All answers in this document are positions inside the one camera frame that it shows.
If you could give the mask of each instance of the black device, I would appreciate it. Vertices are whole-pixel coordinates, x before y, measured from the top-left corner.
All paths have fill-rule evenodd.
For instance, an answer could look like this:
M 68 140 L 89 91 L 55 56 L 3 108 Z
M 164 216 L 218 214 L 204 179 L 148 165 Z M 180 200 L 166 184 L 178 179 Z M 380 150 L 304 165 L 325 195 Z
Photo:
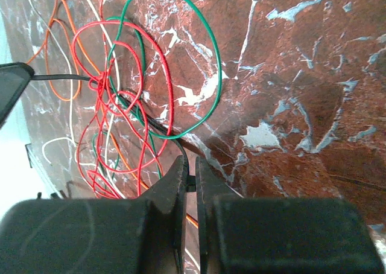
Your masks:
M 34 74 L 34 69 L 24 63 L 0 65 L 0 127 Z
M 137 199 L 15 205 L 0 224 L 0 272 L 183 273 L 186 193 L 194 191 L 201 273 L 384 271 L 365 223 L 347 202 L 243 199 L 203 158 L 190 176 L 183 154 Z

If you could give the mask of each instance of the black wire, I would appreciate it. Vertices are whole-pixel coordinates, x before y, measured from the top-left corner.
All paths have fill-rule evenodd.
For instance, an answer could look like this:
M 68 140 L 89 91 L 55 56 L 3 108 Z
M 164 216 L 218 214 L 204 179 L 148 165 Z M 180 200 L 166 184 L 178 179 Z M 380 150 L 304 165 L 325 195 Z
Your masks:
M 31 78 L 31 80 L 34 80 L 34 81 L 45 81 L 45 80 L 83 80 L 83 81 L 90 81 L 90 77 L 80 76 L 80 75 L 75 75 L 75 74 L 34 75 Z M 122 100 L 125 101 L 125 105 L 127 107 L 129 107 L 129 105 L 131 105 L 131 102 L 126 100 L 124 97 L 122 97 Z M 135 114 L 136 113 L 136 109 L 137 109 L 137 105 L 134 105 L 133 108 L 131 109 L 131 112 L 133 114 Z M 139 111 L 139 113 L 140 113 L 139 117 L 142 118 L 142 120 L 143 120 L 142 112 Z M 164 126 L 162 126 L 161 124 L 159 124 L 156 120 L 154 120 L 151 116 L 146 114 L 146 117 L 147 117 L 148 122 L 150 123 L 150 125 L 154 129 L 158 130 L 163 135 L 166 135 L 168 133 L 167 129 L 164 128 Z M 182 156 L 183 156 L 184 166 L 186 166 L 188 168 L 188 172 L 189 172 L 189 161 L 188 161 L 188 156 L 186 155 L 185 149 L 181 145 L 179 139 L 170 139 L 170 140 L 173 143 L 175 143 L 175 145 L 181 151 Z
M 83 80 L 90 81 L 90 77 L 80 76 L 75 74 L 56 74 L 56 75 L 34 75 L 31 80 L 47 81 L 47 80 Z

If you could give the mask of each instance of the red wire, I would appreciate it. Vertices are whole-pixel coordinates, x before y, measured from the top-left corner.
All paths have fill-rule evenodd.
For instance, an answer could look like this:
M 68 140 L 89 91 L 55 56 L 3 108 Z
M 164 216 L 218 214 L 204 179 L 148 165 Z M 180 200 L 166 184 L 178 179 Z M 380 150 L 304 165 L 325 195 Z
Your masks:
M 80 33 L 87 29 L 87 28 L 90 28 L 90 27 L 94 27 L 96 25 L 100 25 L 100 24 L 119 24 L 119 21 L 101 21 L 101 22 L 92 22 L 92 23 L 89 23 L 87 25 L 85 25 L 83 28 L 80 28 L 77 33 L 75 34 L 74 36 L 74 40 L 73 40 L 73 43 L 72 43 L 72 49 L 73 49 L 73 52 L 74 52 L 74 57 L 75 57 L 75 61 L 81 66 L 82 69 L 84 69 L 84 71 L 86 72 L 87 75 L 90 76 L 91 79 L 94 79 L 94 80 L 97 80 L 100 79 L 100 77 L 98 76 L 94 76 L 92 75 L 84 66 L 83 64 L 79 61 L 78 59 L 78 56 L 77 56 L 77 53 L 76 53 L 76 49 L 75 49 L 75 45 L 76 45 L 76 39 L 79 37 Z M 161 58 L 161 62 L 162 62 L 162 66 L 164 68 L 164 71 L 165 71 L 165 75 L 166 75 L 166 82 L 167 82 L 167 85 L 168 85 L 168 92 L 169 92 L 169 106 L 170 106 L 170 120 L 169 120 L 169 126 L 168 126 L 168 131 L 167 131 L 167 135 L 169 135 L 171 133 L 171 129 L 172 129 L 172 121 L 173 121 L 173 113 L 174 113 L 174 106 L 173 106 L 173 95 L 172 95 L 172 85 L 171 85 L 171 77 L 170 77 L 170 73 L 169 73 L 169 69 L 168 69 L 168 65 L 167 65 L 167 62 L 166 62 L 166 58 L 165 56 L 163 55 L 163 52 L 161 51 L 161 49 L 159 48 L 159 46 L 157 45 L 157 43 L 143 30 L 141 29 L 140 27 L 132 24 L 132 23 L 129 23 L 129 22 L 124 22 L 124 25 L 128 26 L 128 27 L 132 27 L 136 30 L 138 30 L 146 39 L 148 39 L 152 45 L 155 47 L 156 51 L 160 54 L 160 58 Z M 122 45 L 123 43 L 122 42 L 117 42 L 116 44 L 118 45 Z M 131 93 L 129 93 L 128 91 L 121 91 L 119 92 L 120 94 L 127 94 L 127 95 L 131 95 Z M 117 104 L 114 102 L 114 100 L 110 100 L 114 105 L 117 106 Z M 130 120 L 128 120 L 127 118 L 125 118 L 126 121 L 128 121 L 129 125 L 131 125 L 131 122 Z M 135 132 L 136 136 L 138 138 L 141 138 L 138 134 L 138 132 L 133 128 L 133 126 L 131 125 L 130 126 L 131 129 Z M 136 168 L 134 170 L 128 170 L 128 171 L 116 171 L 116 172 L 119 172 L 119 173 L 132 173 L 132 172 L 135 172 L 135 171 L 138 171 L 138 169 L 142 169 L 144 167 L 146 167 L 147 165 L 151 164 L 162 152 L 163 150 L 165 149 L 166 147 L 166 143 L 167 143 L 167 140 L 164 140 L 163 142 L 163 145 L 161 147 L 161 149 L 159 150 L 158 154 L 155 155 L 155 158 L 153 158 L 151 161 L 147 162 L 145 165 L 142 165 L 141 167 L 139 168 Z
M 97 123 L 98 123 L 98 126 L 99 126 L 99 131 L 98 131 L 98 135 L 97 135 L 97 139 L 96 139 L 96 141 L 97 141 L 96 142 L 96 156 L 97 156 L 98 162 L 100 162 L 107 170 L 110 170 L 110 171 L 115 172 L 115 173 L 134 173 L 135 171 L 137 171 L 138 172 L 138 184 L 137 184 L 138 191 L 137 191 L 137 194 L 140 195 L 141 194 L 141 170 L 144 167 L 146 167 L 147 165 L 150 165 L 154 161 L 156 161 L 160 165 L 160 163 L 158 161 L 158 156 L 160 156 L 162 154 L 162 152 L 164 151 L 168 140 L 167 139 L 164 140 L 164 142 L 163 142 L 160 150 L 158 151 L 158 153 L 155 153 L 153 151 L 153 149 L 151 148 L 151 146 L 149 145 L 149 143 L 147 142 L 147 139 L 148 139 L 148 120 L 146 118 L 146 113 L 145 113 L 144 107 L 142 106 L 142 104 L 140 102 L 140 96 L 142 94 L 142 90 L 143 90 L 143 86 L 144 86 L 141 62 L 139 61 L 138 55 L 135 53 L 134 49 L 130 45 L 127 45 L 126 43 L 119 42 L 119 41 L 115 41 L 114 42 L 115 45 L 123 46 L 123 47 L 127 48 L 132 53 L 132 55 L 133 55 L 133 57 L 134 57 L 134 59 L 136 61 L 136 65 L 138 67 L 138 71 L 139 71 L 139 75 L 140 75 L 139 89 L 138 89 L 138 93 L 136 95 L 132 94 L 129 91 L 123 91 L 123 90 L 117 92 L 117 94 L 119 94 L 119 95 L 126 95 L 126 96 L 131 98 L 131 105 L 127 109 L 122 109 L 120 107 L 120 105 L 115 102 L 116 94 L 111 94 L 111 92 L 110 92 L 110 83 L 109 83 L 108 78 L 110 76 L 111 69 L 112 69 L 112 64 L 113 64 L 114 60 L 111 61 L 109 67 L 107 67 L 108 64 L 105 62 L 105 71 L 102 72 L 99 76 L 92 75 L 84 67 L 84 65 L 80 62 L 80 60 L 79 60 L 79 58 L 77 56 L 77 50 L 76 50 L 75 46 L 76 46 L 76 43 L 77 43 L 77 39 L 79 38 L 79 35 L 81 34 L 82 31 L 84 31 L 84 30 L 86 30 L 88 28 L 94 27 L 96 25 L 101 25 L 101 24 L 105 24 L 105 25 L 107 25 L 107 24 L 109 24 L 109 25 L 110 24 L 114 24 L 114 25 L 120 24 L 120 21 L 116 21 L 116 20 L 114 20 L 114 21 L 104 21 L 103 20 L 103 0 L 99 0 L 99 2 L 100 2 L 99 13 L 100 13 L 102 21 L 100 21 L 100 22 L 92 22 L 92 23 L 89 23 L 89 24 L 85 25 L 84 27 L 80 28 L 77 31 L 77 33 L 75 34 L 74 39 L 72 41 L 72 46 L 71 46 L 71 50 L 72 50 L 72 52 L 74 54 L 75 62 L 78 63 L 80 65 L 80 67 L 83 69 L 83 71 L 91 78 L 91 80 L 89 82 L 89 88 L 97 93 L 96 104 L 95 104 L 95 112 L 96 113 L 93 116 L 93 118 L 90 120 L 88 125 L 84 128 L 84 130 L 83 130 L 83 132 L 81 134 L 81 138 L 80 138 L 79 143 L 81 144 L 87 129 L 94 122 L 94 120 L 96 120 Z M 151 36 L 149 36 L 139 26 L 137 26 L 135 24 L 132 24 L 132 23 L 129 23 L 129 22 L 123 22 L 123 25 L 125 25 L 127 27 L 134 28 L 135 30 L 140 32 L 141 35 L 143 35 L 144 38 L 146 38 L 152 44 L 154 49 L 160 55 L 160 59 L 161 59 L 162 66 L 163 66 L 163 70 L 164 70 L 165 77 L 166 77 L 168 93 L 169 93 L 170 119 L 169 119 L 169 123 L 168 123 L 167 135 L 170 135 L 171 130 L 172 130 L 172 124 L 173 124 L 174 103 L 173 103 L 171 77 L 170 77 L 169 68 L 168 68 L 168 64 L 166 62 L 165 55 L 163 54 L 162 50 L 159 48 L 158 44 L 151 38 Z M 107 44 L 106 44 L 106 37 L 105 37 L 104 34 L 103 34 L 103 42 L 104 42 L 105 55 L 106 55 L 106 59 L 107 59 Z M 94 86 L 92 84 L 93 81 L 97 82 L 96 86 Z M 105 90 L 106 90 L 106 92 L 108 94 L 108 97 L 109 97 L 109 99 L 107 101 L 103 100 L 103 93 L 104 93 Z M 132 125 L 130 119 L 127 116 L 129 114 L 130 110 L 133 108 L 134 105 L 137 105 L 139 107 L 139 109 L 141 110 L 142 116 L 144 117 L 144 127 L 145 127 L 145 130 L 144 130 L 144 136 L 143 137 L 134 128 L 134 126 Z M 98 112 L 99 112 L 101 106 L 103 107 L 103 117 L 100 120 L 98 118 Z M 111 109 L 110 108 L 111 106 L 116 107 L 117 112 L 114 111 L 113 109 Z M 140 153 L 140 156 L 139 156 L 139 162 L 138 162 L 138 167 L 137 168 L 132 169 L 132 170 L 126 170 L 126 171 L 116 170 L 114 168 L 109 167 L 103 161 L 102 156 L 101 156 L 101 146 L 100 145 L 101 145 L 101 139 L 103 140 L 103 127 L 105 125 L 108 126 L 108 123 L 107 123 L 107 113 L 113 114 L 114 116 L 122 116 L 127 121 L 128 125 L 130 126 L 131 130 L 133 131 L 133 133 L 143 142 L 143 146 L 142 146 L 142 150 L 141 150 L 141 153 Z M 142 164 L 146 148 L 149 149 L 149 151 L 154 156 L 154 158 L 152 158 L 152 160 L 150 160 L 146 164 Z M 97 169 L 98 169 L 97 165 L 96 165 L 94 170 L 87 170 L 86 171 L 87 178 L 90 179 L 92 182 L 88 181 L 88 179 L 85 177 L 85 175 L 84 175 L 84 173 L 83 173 L 83 171 L 81 169 L 81 166 L 80 166 L 80 147 L 77 148 L 77 159 L 78 159 L 78 169 L 80 171 L 80 174 L 82 175 L 83 179 L 91 186 L 91 188 L 93 189 L 93 191 L 94 191 L 94 193 L 95 193 L 95 195 L 97 197 L 120 198 L 119 194 L 114 190 L 114 188 L 110 185 L 110 183 L 108 181 L 106 181 L 104 176 L 97 172 Z M 103 188 L 103 186 L 101 186 L 99 184 L 97 179 L 102 180 L 102 182 L 108 187 L 108 189 L 107 188 L 106 189 Z

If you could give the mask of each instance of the brown marble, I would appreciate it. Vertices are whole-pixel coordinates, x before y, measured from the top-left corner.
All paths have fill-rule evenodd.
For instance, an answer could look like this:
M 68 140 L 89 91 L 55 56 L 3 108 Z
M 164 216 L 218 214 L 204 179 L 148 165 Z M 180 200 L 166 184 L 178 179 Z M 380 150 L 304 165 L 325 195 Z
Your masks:
M 93 20 L 85 0 L 68 1 L 78 27 Z M 224 89 L 215 114 L 186 135 L 189 148 L 246 196 L 345 197 L 369 224 L 386 223 L 386 0 L 193 1 L 218 40 Z M 106 0 L 104 14 L 120 14 L 124 2 Z M 35 3 L 48 19 L 52 0 Z M 26 60 L 33 54 L 31 46 L 40 45 L 44 27 L 26 0 L 1 0 L 1 7 L 13 58 Z M 129 12 L 167 54 L 175 131 L 186 129 L 204 116 L 215 98 L 218 68 L 210 38 L 181 0 L 136 0 Z M 63 7 L 59 14 L 66 19 Z M 99 30 L 83 39 L 100 64 Z M 132 31 L 125 30 L 122 39 L 138 47 Z M 52 72 L 66 72 L 53 44 L 49 51 Z M 117 53 L 124 86 L 135 90 L 133 60 L 123 50 Z M 153 56 L 147 44 L 147 105 L 152 116 L 166 123 L 165 79 Z M 33 66 L 44 72 L 41 57 Z M 68 94 L 67 83 L 57 86 Z M 84 87 L 75 101 L 76 138 L 92 115 L 94 98 Z M 69 134 L 68 104 L 44 83 L 32 84 L 24 101 L 33 148 L 47 174 L 57 176 L 58 186 L 72 179 L 81 182 L 69 158 L 74 149 L 66 141 L 47 148 L 57 161 L 53 166 L 40 153 L 48 139 Z M 124 152 L 135 164 L 139 144 L 132 142 L 127 126 L 117 120 L 113 132 L 122 137 Z M 162 159 L 165 168 L 176 155 L 178 150 L 170 145 Z M 89 147 L 82 157 L 93 160 Z M 145 171 L 145 179 L 154 182 L 153 171 Z M 128 195 L 135 192 L 131 179 L 117 177 Z

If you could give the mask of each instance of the white wire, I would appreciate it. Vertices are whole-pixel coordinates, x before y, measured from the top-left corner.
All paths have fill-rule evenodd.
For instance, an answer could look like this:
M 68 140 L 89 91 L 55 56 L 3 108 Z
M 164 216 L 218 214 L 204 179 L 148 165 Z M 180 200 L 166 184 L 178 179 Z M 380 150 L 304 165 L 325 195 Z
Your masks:
M 192 253 L 189 252 L 189 250 L 187 248 L 185 248 L 185 253 L 188 254 L 188 256 L 190 257 L 190 259 L 193 261 L 193 263 L 195 264 L 195 266 L 197 267 L 197 270 L 200 271 L 200 265 L 199 263 L 197 262 L 197 260 L 193 257 Z
M 47 157 L 47 155 L 46 155 L 46 153 L 45 153 L 45 148 L 46 148 L 46 146 L 47 146 L 48 144 L 50 144 L 50 143 L 52 143 L 52 142 L 54 142 L 54 141 L 59 141 L 59 140 L 68 140 L 68 141 L 70 141 L 72 144 L 75 145 L 75 143 L 72 142 L 72 139 L 71 139 L 71 138 L 68 138 L 68 137 L 54 138 L 54 139 L 51 139 L 51 140 L 47 141 L 46 143 L 44 143 L 43 146 L 42 146 L 42 153 L 43 153 L 44 159 L 45 159 L 49 164 L 52 164 L 52 163 L 51 163 L 51 161 L 49 161 L 49 159 L 48 159 L 48 157 Z
M 72 74 L 72 70 L 71 70 L 71 65 L 70 65 L 70 61 L 69 59 L 67 58 L 67 55 L 66 53 L 64 52 L 63 48 L 60 46 L 58 40 L 56 39 L 54 33 L 51 31 L 51 29 L 49 28 L 48 24 L 45 22 L 44 18 L 42 17 L 42 15 L 36 10 L 36 8 L 34 7 L 33 3 L 32 3 L 32 0 L 28 0 L 28 2 L 30 3 L 30 6 L 32 8 L 32 11 L 37 15 L 37 17 L 43 22 L 43 24 L 47 27 L 47 30 L 51 33 L 52 35 L 52 38 L 54 39 L 54 42 L 56 43 L 56 45 L 58 46 L 60 52 L 62 53 L 63 57 L 65 58 L 66 60 L 66 63 L 67 63 L 67 66 L 68 66 L 68 71 L 70 74 Z M 75 138 L 74 138 L 74 130 L 72 129 L 72 108 L 73 108 L 73 95 L 74 95 L 74 81 L 73 80 L 70 80 L 70 113 L 69 113 L 69 127 L 70 127 L 70 134 L 71 134 L 71 141 L 72 143 L 75 144 Z
M 98 22 L 101 21 L 101 18 L 99 17 L 98 13 L 97 13 L 97 10 L 95 9 L 95 7 L 93 6 L 91 0 L 86 0 L 87 3 L 89 4 L 89 7 L 91 8 L 93 14 L 95 15 L 96 19 L 98 20 Z M 107 31 L 106 29 L 104 28 L 104 25 L 101 24 L 100 25 L 104 35 L 106 36 L 106 39 L 107 39 L 107 42 L 109 43 L 110 47 L 113 46 L 113 43 L 109 37 L 109 34 L 107 34 Z M 119 91 L 120 90 L 120 87 L 121 87 L 121 79 L 119 77 L 119 68 L 118 68 L 118 62 L 116 60 L 116 55 L 115 55 L 115 52 L 113 51 L 113 56 L 114 56 L 114 66 L 115 66 L 115 71 L 116 71 L 116 83 L 117 83 L 117 90 Z M 107 164 L 107 153 L 108 153 L 108 149 L 109 149 L 109 141 L 110 141 L 110 133 L 111 133 L 111 128 L 113 126 L 113 119 L 114 119 L 114 115 L 111 115 L 110 117 L 110 121 L 109 121 L 109 128 L 107 129 L 107 136 L 106 136 L 106 147 L 104 149 L 104 162 Z M 106 168 L 106 173 L 107 173 L 107 177 L 108 177 L 108 180 L 110 181 L 111 183 L 111 186 L 114 188 L 114 190 L 124 199 L 125 198 L 125 195 L 123 195 L 123 193 L 116 187 L 115 183 L 114 183 L 114 180 L 113 178 L 111 177 L 110 175 L 110 171 Z
M 46 148 L 46 146 L 48 145 L 48 144 L 50 144 L 50 143 L 52 143 L 52 142 L 55 142 L 55 141 L 61 141 L 61 140 L 67 140 L 67 141 L 69 141 L 69 142 L 71 142 L 72 143 L 72 140 L 71 140 L 71 138 L 68 138 L 68 137 L 59 137 L 59 138 L 54 138 L 54 139 L 52 139 L 52 140 L 49 140 L 49 141 L 47 141 L 46 143 L 44 143 L 43 144 L 43 146 L 42 146 L 42 153 L 43 153 L 43 157 L 44 157 L 44 159 L 49 163 L 49 164 L 52 164 L 52 162 L 48 159 L 48 157 L 47 157 L 47 155 L 46 155 L 46 153 L 45 153 L 45 148 Z M 75 162 L 77 163 L 78 161 L 77 161 L 77 152 L 75 151 L 74 152 L 74 159 L 75 159 Z M 90 166 L 90 167 L 96 167 L 97 169 L 98 169 L 98 171 L 99 171 L 99 173 L 102 175 L 102 177 L 104 177 L 104 178 L 106 178 L 105 176 L 104 176 L 104 174 L 103 174 L 103 171 L 99 168 L 99 167 L 97 167 L 95 164 L 93 164 L 93 163 L 79 163 L 80 165 L 82 165 L 82 166 Z

